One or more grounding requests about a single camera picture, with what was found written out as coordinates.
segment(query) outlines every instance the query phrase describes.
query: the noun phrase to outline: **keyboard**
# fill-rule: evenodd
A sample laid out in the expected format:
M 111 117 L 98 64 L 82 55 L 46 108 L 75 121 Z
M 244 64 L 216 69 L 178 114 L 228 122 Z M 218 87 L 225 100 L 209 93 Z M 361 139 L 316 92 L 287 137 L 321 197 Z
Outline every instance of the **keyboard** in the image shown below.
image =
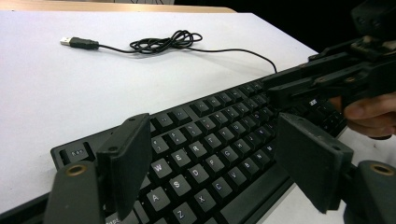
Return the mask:
M 304 117 L 334 137 L 346 121 L 329 102 L 317 99 L 274 107 L 266 80 L 150 115 L 152 164 L 128 223 L 256 223 L 270 210 L 293 184 L 274 159 L 278 113 Z M 115 129 L 53 148 L 57 169 L 95 160 L 95 151 Z M 119 222 L 117 214 L 106 218 Z

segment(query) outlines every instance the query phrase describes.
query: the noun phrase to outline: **person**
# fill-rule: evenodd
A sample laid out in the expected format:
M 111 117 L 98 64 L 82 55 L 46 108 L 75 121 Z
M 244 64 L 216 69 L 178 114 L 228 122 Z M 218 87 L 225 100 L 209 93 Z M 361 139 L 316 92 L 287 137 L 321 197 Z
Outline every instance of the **person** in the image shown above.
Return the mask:
M 341 110 L 340 97 L 330 102 Z M 347 126 L 357 133 L 370 137 L 396 134 L 396 92 L 356 101 L 348 105 L 343 114 Z

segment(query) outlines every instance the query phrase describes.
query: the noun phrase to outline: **table surface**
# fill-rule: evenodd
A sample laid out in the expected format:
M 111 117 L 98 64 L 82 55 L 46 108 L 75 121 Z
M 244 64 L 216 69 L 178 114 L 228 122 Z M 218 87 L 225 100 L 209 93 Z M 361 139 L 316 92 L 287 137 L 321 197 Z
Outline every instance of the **table surface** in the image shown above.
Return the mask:
M 304 63 L 315 53 L 254 15 L 230 13 L 224 7 L 6 0 L 0 2 L 0 9 L 16 11 L 0 11 L 4 27 L 0 29 L 0 213 L 50 190 L 56 173 L 52 147 L 114 127 L 132 115 L 156 113 L 273 73 L 262 60 L 236 53 L 172 51 L 142 59 L 107 50 L 71 49 L 59 44 L 62 35 L 85 36 L 117 47 L 135 39 L 114 34 L 140 39 L 187 27 L 201 31 L 205 42 L 198 43 L 200 48 L 255 49 L 272 59 L 279 71 Z M 265 41 L 258 42 L 256 36 Z M 375 141 L 346 129 L 339 140 L 356 150 L 354 163 L 372 159 L 396 164 L 394 137 Z M 340 210 L 322 215 L 294 188 L 260 223 L 341 224 L 343 208 L 342 204 Z

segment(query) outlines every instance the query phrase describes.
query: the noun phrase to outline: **cord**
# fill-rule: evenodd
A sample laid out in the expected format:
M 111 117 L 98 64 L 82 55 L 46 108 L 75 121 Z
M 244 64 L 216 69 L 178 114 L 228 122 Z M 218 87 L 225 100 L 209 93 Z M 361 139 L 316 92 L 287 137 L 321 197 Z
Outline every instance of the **cord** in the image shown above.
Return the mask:
M 161 52 L 166 51 L 167 49 L 189 49 L 194 51 L 200 52 L 207 52 L 207 53 L 218 53 L 218 52 L 226 52 L 226 51 L 242 51 L 246 53 L 253 54 L 257 57 L 260 57 L 270 63 L 276 71 L 275 64 L 265 58 L 264 56 L 247 50 L 247 49 L 217 49 L 217 50 L 208 50 L 208 49 L 194 49 L 191 48 L 194 42 L 201 41 L 203 38 L 200 34 L 197 33 L 190 33 L 186 30 L 178 30 L 176 31 L 171 37 L 168 38 L 145 38 L 138 41 L 132 42 L 129 46 L 133 50 L 124 50 L 124 49 L 116 49 L 106 45 L 100 45 L 99 42 L 93 41 L 90 39 L 81 39 L 78 37 L 64 37 L 61 39 L 61 44 L 70 46 L 72 48 L 78 49 L 111 49 L 121 53 L 141 53 L 141 54 L 158 54 Z

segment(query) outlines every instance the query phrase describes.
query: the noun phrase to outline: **usb connector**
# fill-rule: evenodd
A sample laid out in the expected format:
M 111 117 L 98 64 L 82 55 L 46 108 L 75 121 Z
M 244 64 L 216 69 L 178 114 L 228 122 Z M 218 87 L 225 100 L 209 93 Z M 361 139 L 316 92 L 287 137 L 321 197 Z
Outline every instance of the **usb connector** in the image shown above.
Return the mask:
M 90 39 L 81 39 L 78 37 L 63 37 L 61 44 L 76 49 L 98 49 L 99 42 Z

